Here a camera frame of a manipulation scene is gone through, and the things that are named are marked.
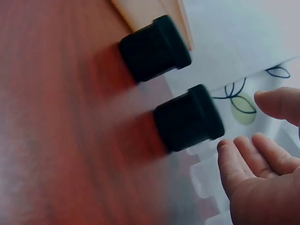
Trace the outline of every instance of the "wooden floor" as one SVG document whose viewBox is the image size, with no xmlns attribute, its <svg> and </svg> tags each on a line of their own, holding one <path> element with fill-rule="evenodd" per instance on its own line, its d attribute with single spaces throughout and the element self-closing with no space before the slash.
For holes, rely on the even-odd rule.
<svg viewBox="0 0 300 225">
<path fill-rule="evenodd" d="M 194 225 L 186 152 L 169 155 L 108 0 L 0 0 L 0 224 Z"/>
</svg>

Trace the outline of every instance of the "palm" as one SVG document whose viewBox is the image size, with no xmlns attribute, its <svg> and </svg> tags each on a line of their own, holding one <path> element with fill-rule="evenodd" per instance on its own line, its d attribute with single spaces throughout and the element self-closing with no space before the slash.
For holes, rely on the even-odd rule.
<svg viewBox="0 0 300 225">
<path fill-rule="evenodd" d="M 282 91 L 286 95 L 286 89 L 279 90 Z M 278 99 L 278 96 L 272 99 L 268 95 L 255 97 L 267 114 L 278 119 L 286 117 L 293 124 L 299 121 L 295 116 L 300 115 L 300 110 L 299 114 L 282 115 L 275 101 L 281 104 L 288 101 Z M 238 137 L 233 142 L 222 140 L 218 152 L 222 184 L 231 201 L 235 225 L 300 224 L 299 158 L 290 156 L 262 134 L 254 135 L 252 141 L 247 137 Z"/>
</svg>

